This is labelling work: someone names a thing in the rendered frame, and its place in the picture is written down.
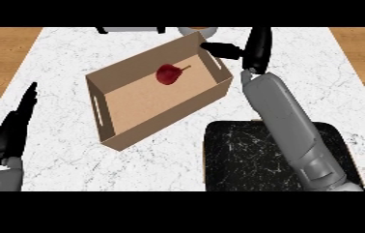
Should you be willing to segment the brown cardboard box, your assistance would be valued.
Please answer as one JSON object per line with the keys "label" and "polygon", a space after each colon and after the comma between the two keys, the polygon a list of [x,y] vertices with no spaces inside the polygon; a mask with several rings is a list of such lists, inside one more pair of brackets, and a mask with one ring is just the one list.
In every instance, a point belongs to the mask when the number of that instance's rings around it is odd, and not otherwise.
{"label": "brown cardboard box", "polygon": [[[86,75],[100,142],[121,151],[227,95],[233,74],[193,33]],[[190,66],[171,85],[162,65]]]}

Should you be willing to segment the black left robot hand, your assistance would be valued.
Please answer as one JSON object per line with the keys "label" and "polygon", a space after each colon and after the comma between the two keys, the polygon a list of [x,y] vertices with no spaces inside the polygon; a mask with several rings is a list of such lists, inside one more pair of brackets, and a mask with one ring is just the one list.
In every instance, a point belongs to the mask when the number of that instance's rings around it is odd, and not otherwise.
{"label": "black left robot hand", "polygon": [[37,104],[37,83],[33,82],[24,95],[16,110],[12,110],[0,124],[0,162],[8,158],[24,155],[27,140],[27,126]]}

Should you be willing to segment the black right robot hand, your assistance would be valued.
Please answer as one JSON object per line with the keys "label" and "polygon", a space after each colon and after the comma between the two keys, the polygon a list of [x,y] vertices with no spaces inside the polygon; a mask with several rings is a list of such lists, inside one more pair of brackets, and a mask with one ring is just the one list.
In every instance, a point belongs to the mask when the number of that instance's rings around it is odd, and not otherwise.
{"label": "black right robot hand", "polygon": [[265,74],[272,49],[272,31],[270,27],[252,28],[245,49],[224,43],[202,43],[200,47],[214,57],[233,60],[243,59],[243,69],[250,70],[255,74]]}

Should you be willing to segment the grey round bowl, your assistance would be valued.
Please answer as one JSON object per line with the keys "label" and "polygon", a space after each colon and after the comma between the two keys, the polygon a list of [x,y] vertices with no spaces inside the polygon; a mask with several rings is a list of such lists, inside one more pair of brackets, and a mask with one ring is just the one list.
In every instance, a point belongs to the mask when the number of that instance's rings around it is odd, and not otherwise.
{"label": "grey round bowl", "polygon": [[206,39],[214,36],[214,34],[217,33],[217,30],[218,30],[217,27],[180,27],[178,28],[178,31],[183,36],[187,36],[199,32]]}

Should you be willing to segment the black marbled tray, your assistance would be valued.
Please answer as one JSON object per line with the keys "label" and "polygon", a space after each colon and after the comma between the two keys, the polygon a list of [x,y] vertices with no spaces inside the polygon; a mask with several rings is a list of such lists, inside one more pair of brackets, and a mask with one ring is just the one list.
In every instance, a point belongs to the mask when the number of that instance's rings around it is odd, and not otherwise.
{"label": "black marbled tray", "polygon": [[206,191],[303,191],[261,121],[217,121],[205,129]]}

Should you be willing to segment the grey appliance with black feet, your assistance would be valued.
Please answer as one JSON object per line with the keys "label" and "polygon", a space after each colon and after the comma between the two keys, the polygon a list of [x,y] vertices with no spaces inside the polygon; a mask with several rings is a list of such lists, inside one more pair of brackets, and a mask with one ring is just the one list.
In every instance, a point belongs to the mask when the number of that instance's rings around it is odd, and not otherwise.
{"label": "grey appliance with black feet", "polygon": [[100,34],[109,34],[111,32],[158,32],[165,33],[165,27],[96,27]]}

